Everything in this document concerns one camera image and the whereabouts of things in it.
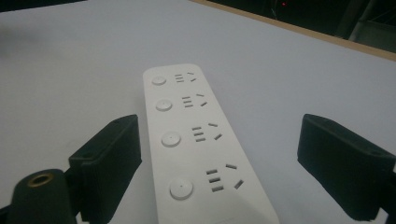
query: white power strip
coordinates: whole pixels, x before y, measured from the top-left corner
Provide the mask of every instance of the white power strip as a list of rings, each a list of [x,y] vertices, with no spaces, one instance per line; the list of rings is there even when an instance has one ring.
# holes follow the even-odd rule
[[[279,223],[201,69],[143,77],[159,223]]]

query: white tabletop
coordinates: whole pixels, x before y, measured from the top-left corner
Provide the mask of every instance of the white tabletop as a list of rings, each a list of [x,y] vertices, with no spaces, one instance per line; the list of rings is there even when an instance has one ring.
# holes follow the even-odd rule
[[[199,65],[281,223],[355,223],[297,162],[303,114],[396,154],[396,63],[186,0],[0,14],[0,207],[14,186],[137,114],[143,163],[112,223],[157,223],[143,72]],[[373,223],[384,223],[381,212]]]

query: electrical socket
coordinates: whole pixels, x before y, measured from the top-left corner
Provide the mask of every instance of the electrical socket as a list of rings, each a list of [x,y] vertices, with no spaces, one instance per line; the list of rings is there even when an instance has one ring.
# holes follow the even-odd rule
[[[151,68],[144,85],[159,223],[279,223],[201,69]]]

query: round button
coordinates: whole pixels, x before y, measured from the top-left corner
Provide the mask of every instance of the round button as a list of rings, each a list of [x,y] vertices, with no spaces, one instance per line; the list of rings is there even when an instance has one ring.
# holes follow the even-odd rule
[[[155,107],[159,111],[168,111],[172,108],[172,102],[170,102],[168,100],[161,100],[155,105]]]
[[[181,141],[180,134],[175,133],[175,132],[169,132],[163,135],[163,145],[165,147],[175,147],[177,146]]]
[[[166,78],[164,77],[155,77],[154,79],[152,79],[152,84],[156,85],[156,86],[161,86],[166,82]]]
[[[177,178],[171,182],[170,192],[172,198],[183,201],[192,195],[193,185],[190,180]]]

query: white table surface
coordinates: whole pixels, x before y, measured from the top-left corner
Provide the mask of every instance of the white table surface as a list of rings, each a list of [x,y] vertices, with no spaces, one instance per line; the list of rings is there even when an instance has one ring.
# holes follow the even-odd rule
[[[137,114],[143,163],[111,223],[157,223],[142,75],[175,63],[204,71],[281,223],[355,223],[297,162],[302,117],[396,153],[396,63],[186,0],[0,14],[0,206],[23,177],[66,170],[111,120]]]

